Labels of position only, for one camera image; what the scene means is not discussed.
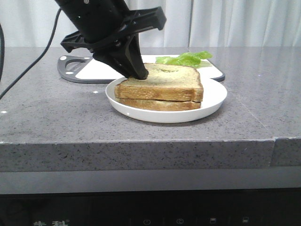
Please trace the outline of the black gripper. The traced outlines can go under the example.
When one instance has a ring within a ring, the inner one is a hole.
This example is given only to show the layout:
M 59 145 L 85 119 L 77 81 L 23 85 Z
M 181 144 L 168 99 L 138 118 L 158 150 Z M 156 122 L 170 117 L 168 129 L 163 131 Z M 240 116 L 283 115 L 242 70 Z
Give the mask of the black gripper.
M 94 51 L 95 60 L 126 78 L 147 79 L 149 72 L 142 60 L 138 33 L 164 28 L 166 16 L 162 7 L 130 10 L 123 0 L 58 0 L 56 3 L 77 28 L 61 42 L 67 52 L 86 48 Z M 106 49 L 123 42 L 121 48 Z

